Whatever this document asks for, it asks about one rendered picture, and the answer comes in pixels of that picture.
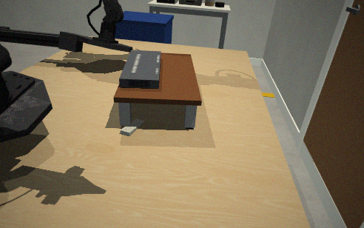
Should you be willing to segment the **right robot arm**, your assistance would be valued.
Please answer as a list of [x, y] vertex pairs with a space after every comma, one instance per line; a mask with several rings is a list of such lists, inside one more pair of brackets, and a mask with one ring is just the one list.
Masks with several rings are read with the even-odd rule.
[[21, 73], [10, 72], [2, 76], [1, 73], [12, 64], [8, 53], [0, 44], [0, 115], [35, 84], [33, 77]]

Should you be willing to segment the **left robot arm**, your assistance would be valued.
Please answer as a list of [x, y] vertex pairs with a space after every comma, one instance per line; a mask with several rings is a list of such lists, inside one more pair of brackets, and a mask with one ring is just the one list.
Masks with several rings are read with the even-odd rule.
[[[115, 24], [121, 22], [124, 18], [124, 13], [118, 0], [102, 0], [104, 3], [105, 17], [101, 22], [100, 35], [92, 37], [92, 40], [102, 41], [109, 44], [118, 44], [115, 40]], [[105, 40], [102, 40], [105, 39]]]

